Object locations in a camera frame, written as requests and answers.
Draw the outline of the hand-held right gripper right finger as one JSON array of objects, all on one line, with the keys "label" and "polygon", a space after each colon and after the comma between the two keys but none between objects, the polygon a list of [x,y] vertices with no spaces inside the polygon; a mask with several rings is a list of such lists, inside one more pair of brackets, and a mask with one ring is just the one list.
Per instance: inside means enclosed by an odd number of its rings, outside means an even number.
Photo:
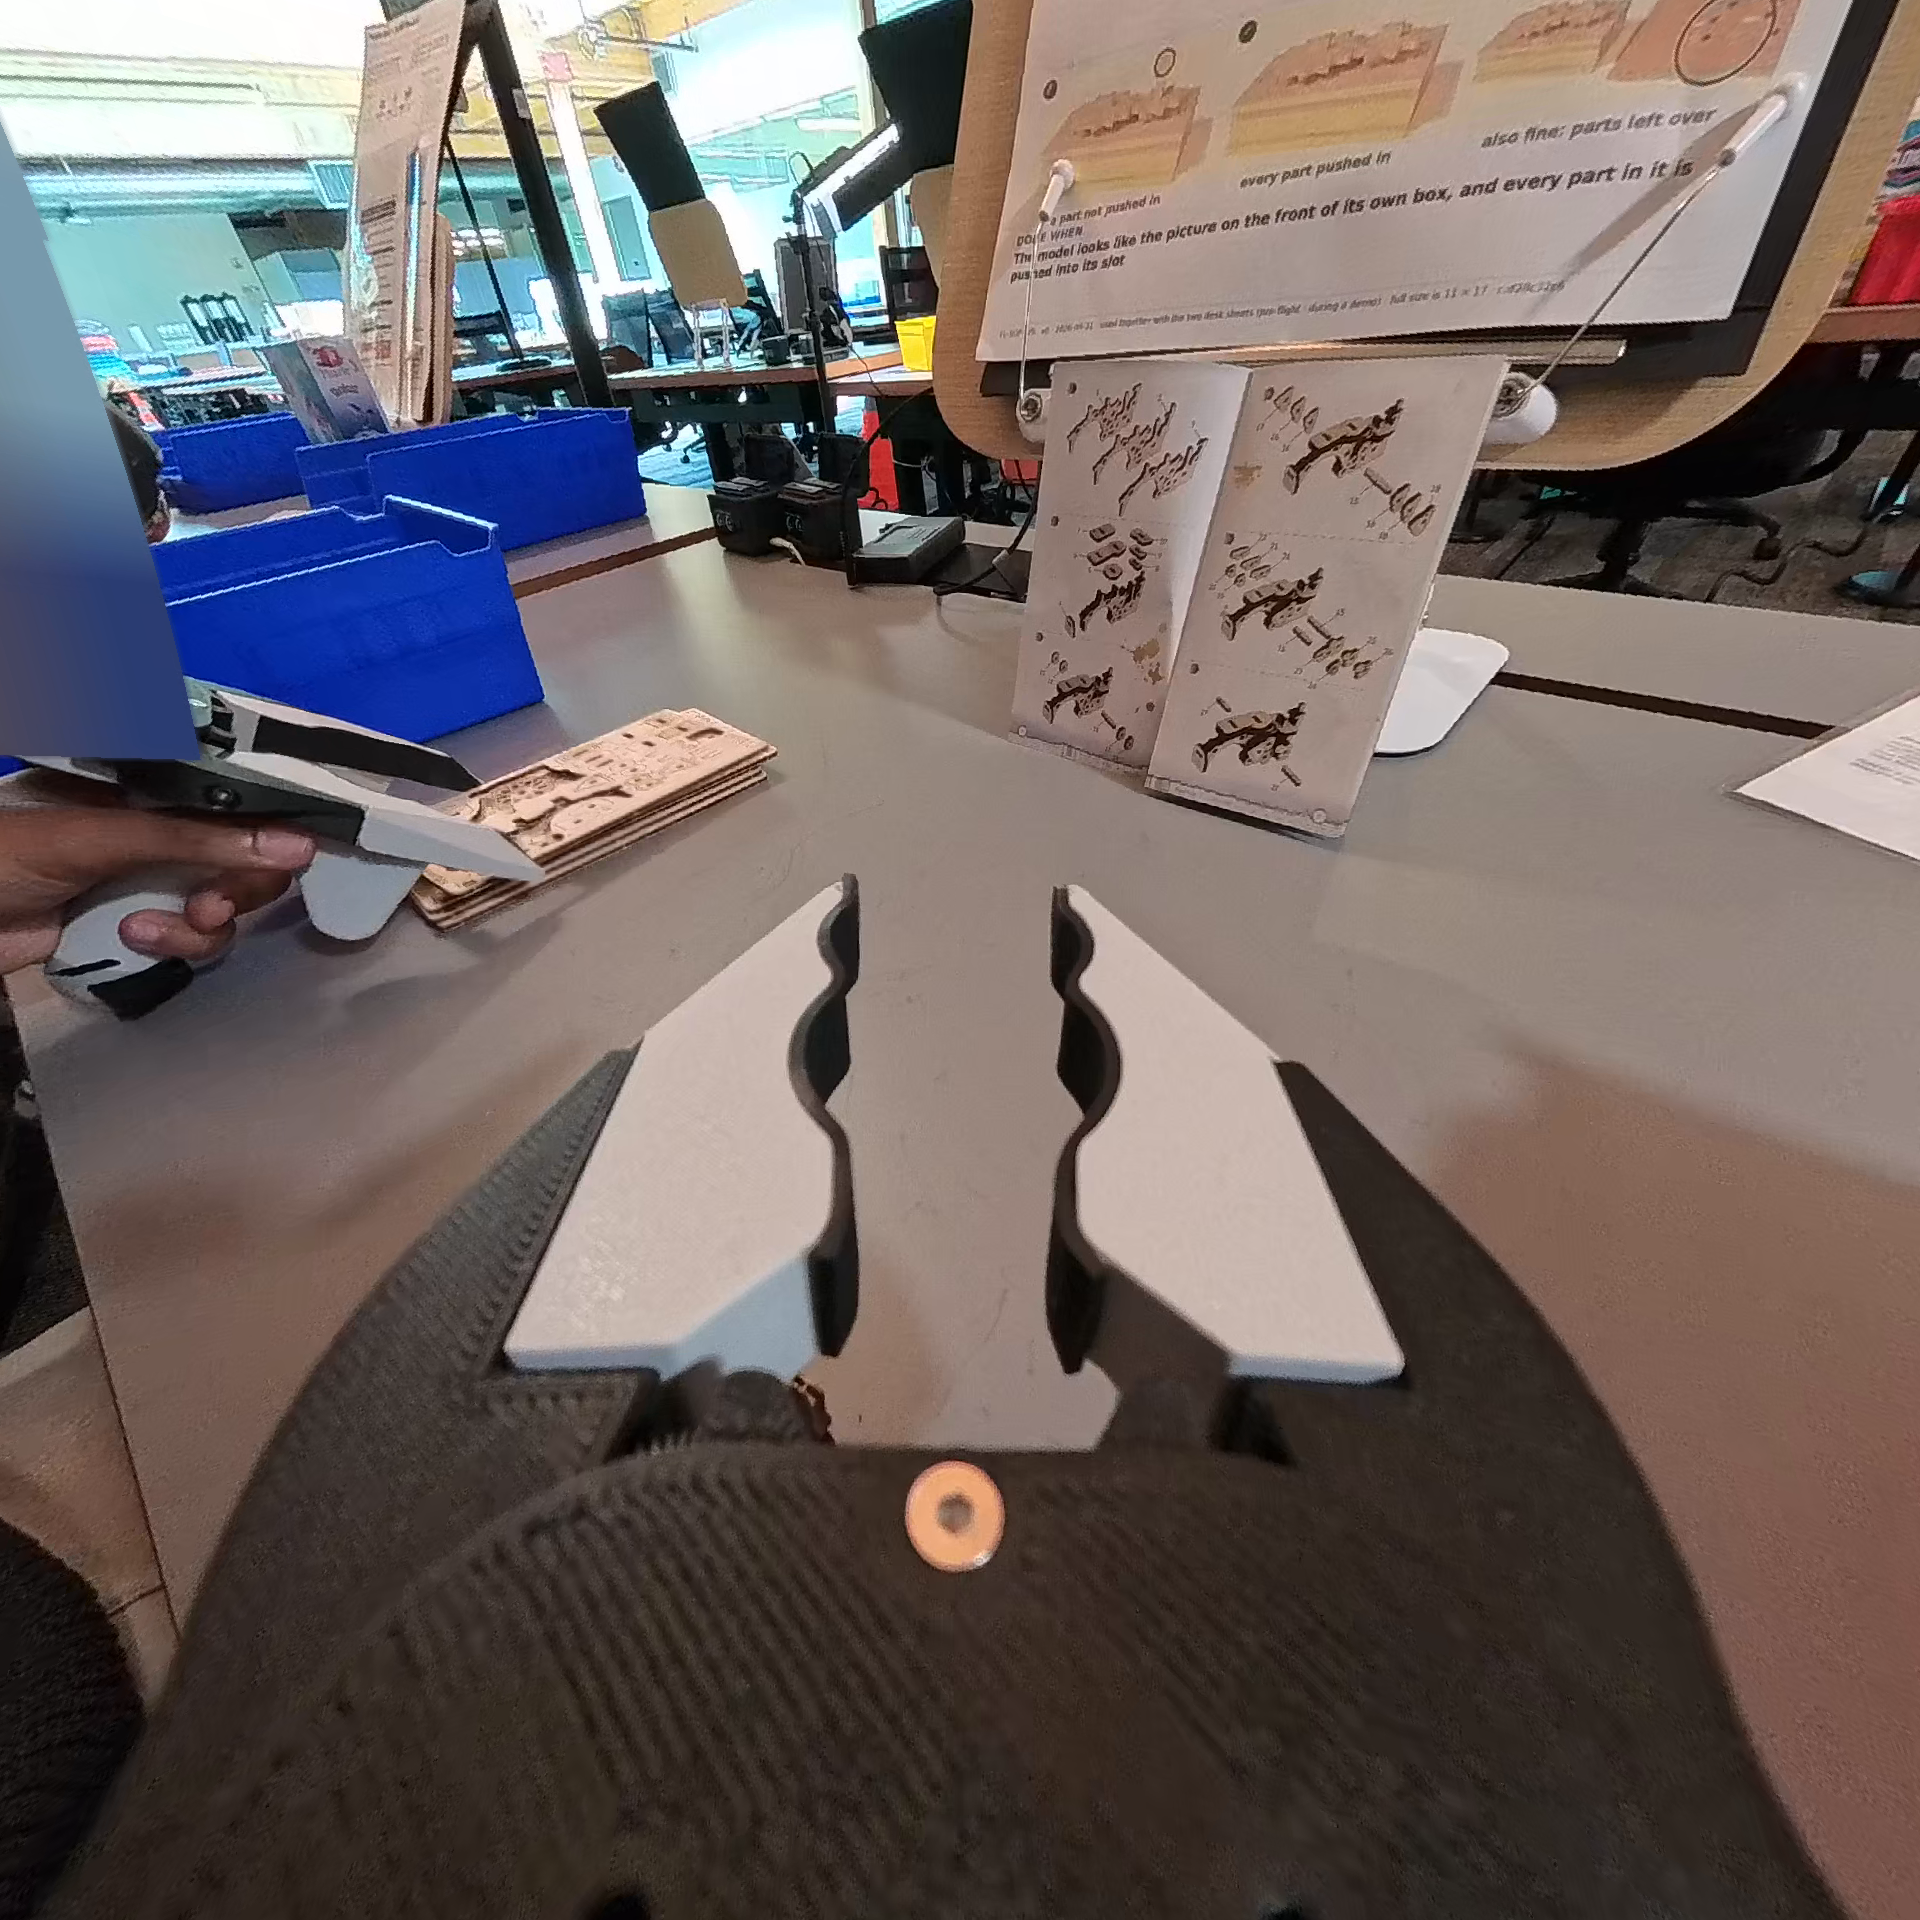
[{"label": "hand-held right gripper right finger", "polygon": [[1080,886],[1051,891],[1046,1325],[1065,1371],[1382,1385],[1404,1374],[1284,1064]]}]

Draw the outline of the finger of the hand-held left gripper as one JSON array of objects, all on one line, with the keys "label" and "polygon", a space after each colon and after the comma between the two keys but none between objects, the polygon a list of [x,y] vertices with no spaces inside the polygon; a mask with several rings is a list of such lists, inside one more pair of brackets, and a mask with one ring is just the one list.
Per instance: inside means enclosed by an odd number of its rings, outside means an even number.
[{"label": "finger of the hand-held left gripper", "polygon": [[299,874],[304,915],[321,937],[340,942],[378,937],[426,869],[519,886],[546,879],[501,830],[382,793],[312,807],[299,830],[317,843]]},{"label": "finger of the hand-held left gripper", "polygon": [[410,781],[468,793],[476,776],[452,753],[334,714],[287,708],[232,684],[210,684],[210,751],[296,757],[377,783]]}]

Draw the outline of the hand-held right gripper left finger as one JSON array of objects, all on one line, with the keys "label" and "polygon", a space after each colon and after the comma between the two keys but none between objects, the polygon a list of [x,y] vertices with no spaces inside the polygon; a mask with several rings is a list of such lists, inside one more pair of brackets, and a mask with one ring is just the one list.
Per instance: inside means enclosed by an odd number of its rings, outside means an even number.
[{"label": "hand-held right gripper left finger", "polygon": [[860,1315],[852,1071],[860,879],[841,874],[664,1014],[538,1258],[519,1371],[802,1371]]}]

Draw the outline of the stack of wooden puzzle sheets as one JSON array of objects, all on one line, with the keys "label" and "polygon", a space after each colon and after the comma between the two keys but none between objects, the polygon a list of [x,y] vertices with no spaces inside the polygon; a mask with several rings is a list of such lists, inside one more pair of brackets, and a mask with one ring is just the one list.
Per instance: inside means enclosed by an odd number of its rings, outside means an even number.
[{"label": "stack of wooden puzzle sheets", "polygon": [[534,880],[428,866],[408,904],[435,930],[476,924],[549,880],[642,843],[767,781],[776,746],[704,708],[661,708],[447,799],[445,813],[502,833]]}]

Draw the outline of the grey desk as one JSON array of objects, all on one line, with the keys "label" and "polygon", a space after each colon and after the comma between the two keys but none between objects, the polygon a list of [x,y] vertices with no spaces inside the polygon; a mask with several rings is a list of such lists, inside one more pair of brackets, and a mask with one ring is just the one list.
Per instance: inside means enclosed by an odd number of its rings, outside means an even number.
[{"label": "grey desk", "polygon": [[836,1438],[1077,1447],[1046,1340],[1060,880],[1304,1061],[1529,1291],[1659,1495],[1812,1856],[1917,1915],[1917,866],[1739,803],[1917,684],[1909,628],[1444,580],[1521,677],[1371,768],[1341,843],[1007,734],[1021,617],[718,545],[523,602],[481,776],[654,708],[771,776],[517,910],[255,919],[143,1021],[16,1014],[174,1613],[367,1291],[608,1049],[860,879],[860,1319]]}]

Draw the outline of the person's left hand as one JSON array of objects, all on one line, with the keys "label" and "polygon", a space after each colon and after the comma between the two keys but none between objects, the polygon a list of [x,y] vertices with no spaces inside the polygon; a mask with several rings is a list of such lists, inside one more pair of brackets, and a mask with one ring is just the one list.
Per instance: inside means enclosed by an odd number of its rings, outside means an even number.
[{"label": "person's left hand", "polygon": [[282,899],[310,866],[299,830],[235,826],[131,807],[2,811],[2,974],[51,960],[65,910],[81,893],[148,869],[182,869],[199,886],[179,909],[140,909],[120,939],[143,955],[204,966],[235,939],[238,917]]}]

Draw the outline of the blue plastic bin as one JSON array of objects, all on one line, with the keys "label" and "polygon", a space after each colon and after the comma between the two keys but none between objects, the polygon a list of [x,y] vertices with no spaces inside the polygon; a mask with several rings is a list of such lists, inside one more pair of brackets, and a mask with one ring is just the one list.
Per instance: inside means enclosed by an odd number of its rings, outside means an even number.
[{"label": "blue plastic bin", "polygon": [[388,495],[151,554],[192,680],[419,745],[546,699],[487,518]]},{"label": "blue plastic bin", "polygon": [[304,494],[296,450],[310,443],[291,412],[160,426],[160,491],[175,512],[207,515]]},{"label": "blue plastic bin", "polygon": [[506,550],[647,515],[628,408],[492,412],[299,443],[295,461],[312,508],[367,515],[384,500],[415,500],[492,521]]}]

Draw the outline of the colourful puzzle box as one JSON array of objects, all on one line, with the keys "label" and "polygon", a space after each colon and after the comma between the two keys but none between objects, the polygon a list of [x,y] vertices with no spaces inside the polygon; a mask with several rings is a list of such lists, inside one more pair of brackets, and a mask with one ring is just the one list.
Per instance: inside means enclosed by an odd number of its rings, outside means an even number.
[{"label": "colourful puzzle box", "polygon": [[345,443],[388,432],[388,416],[345,337],[268,341],[261,359],[312,443]]}]

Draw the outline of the background document stand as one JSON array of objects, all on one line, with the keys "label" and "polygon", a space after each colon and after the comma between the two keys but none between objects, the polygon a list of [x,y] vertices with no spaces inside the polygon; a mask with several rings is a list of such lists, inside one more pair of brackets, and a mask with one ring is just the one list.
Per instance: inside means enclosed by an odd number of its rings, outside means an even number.
[{"label": "background document stand", "polygon": [[415,3],[363,39],[344,318],[388,424],[420,422],[430,228],[462,35],[464,3]]}]

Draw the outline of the black power adapter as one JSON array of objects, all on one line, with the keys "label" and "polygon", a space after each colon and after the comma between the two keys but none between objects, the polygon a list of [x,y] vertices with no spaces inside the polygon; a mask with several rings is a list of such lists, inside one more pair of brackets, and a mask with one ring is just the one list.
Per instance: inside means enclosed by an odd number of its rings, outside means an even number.
[{"label": "black power adapter", "polygon": [[850,584],[924,584],[961,554],[968,521],[961,515],[888,518],[845,554]]}]

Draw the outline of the folded assembly instruction booklet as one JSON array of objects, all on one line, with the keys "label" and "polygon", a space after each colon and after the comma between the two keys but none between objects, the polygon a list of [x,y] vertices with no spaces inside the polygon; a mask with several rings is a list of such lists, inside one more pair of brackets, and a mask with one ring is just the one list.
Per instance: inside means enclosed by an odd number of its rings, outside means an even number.
[{"label": "folded assembly instruction booklet", "polygon": [[1008,734],[1341,835],[1510,377],[1485,351],[1055,361]]}]

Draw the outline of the black tripod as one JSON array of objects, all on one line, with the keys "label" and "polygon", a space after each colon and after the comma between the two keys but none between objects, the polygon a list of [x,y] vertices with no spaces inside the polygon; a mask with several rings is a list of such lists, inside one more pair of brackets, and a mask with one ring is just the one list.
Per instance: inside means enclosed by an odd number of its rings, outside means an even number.
[{"label": "black tripod", "polygon": [[483,66],[487,91],[492,98],[512,172],[531,219],[534,251],[558,300],[566,345],[570,351],[582,397],[587,408],[603,408],[611,405],[611,377],[591,325],[587,300],[562,222],[558,193],[551,185],[551,170],[534,129],[530,104],[531,93],[517,63],[502,3],[464,3],[462,49],[464,56],[476,56]]}]

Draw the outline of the printed paper sheet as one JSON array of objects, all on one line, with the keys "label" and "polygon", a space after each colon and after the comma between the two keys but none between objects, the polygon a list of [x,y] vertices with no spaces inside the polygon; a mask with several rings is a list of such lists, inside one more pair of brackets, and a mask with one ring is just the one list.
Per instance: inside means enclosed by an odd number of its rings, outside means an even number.
[{"label": "printed paper sheet", "polygon": [[1917,862],[1917,695],[1821,734],[1727,793]]}]

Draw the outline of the black office chair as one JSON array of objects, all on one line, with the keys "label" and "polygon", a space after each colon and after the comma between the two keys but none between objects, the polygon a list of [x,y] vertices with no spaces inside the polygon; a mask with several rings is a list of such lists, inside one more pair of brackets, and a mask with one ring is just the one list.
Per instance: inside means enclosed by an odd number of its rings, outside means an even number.
[{"label": "black office chair", "polygon": [[1550,587],[1677,597],[1676,590],[1659,587],[1635,572],[1647,536],[1662,521],[1713,521],[1727,529],[1748,529],[1760,536],[1754,549],[1758,561],[1777,561],[1784,554],[1784,527],[1772,515],[1762,515],[1733,495],[1698,494],[1684,483],[1647,478],[1635,467],[1555,478],[1555,495],[1560,512],[1603,518],[1610,531],[1596,545],[1596,564],[1590,572],[1550,578]]}]

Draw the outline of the printed instruction poster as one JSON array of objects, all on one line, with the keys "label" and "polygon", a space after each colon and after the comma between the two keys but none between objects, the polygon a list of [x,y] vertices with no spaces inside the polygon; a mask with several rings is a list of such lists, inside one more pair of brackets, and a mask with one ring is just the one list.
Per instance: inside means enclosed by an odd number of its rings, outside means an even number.
[{"label": "printed instruction poster", "polygon": [[1034,3],[976,359],[1731,321],[1883,3]]}]

